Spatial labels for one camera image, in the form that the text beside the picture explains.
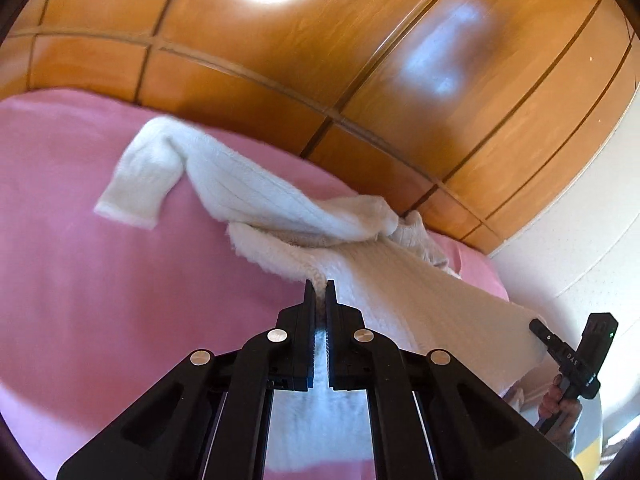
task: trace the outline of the white knit fabric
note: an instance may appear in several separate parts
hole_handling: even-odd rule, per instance
[[[446,258],[417,212],[399,219],[375,196],[311,200],[175,119],[155,118],[140,130],[95,211],[152,228],[183,171],[210,215],[229,222],[238,254],[285,278],[310,279],[321,296],[335,280],[338,301],[359,308],[368,328],[400,348],[445,348],[498,393],[542,360],[544,345],[528,328],[536,315],[443,272]],[[372,456],[366,397],[330,390],[324,356],[319,332],[314,388],[276,392],[271,469]]]

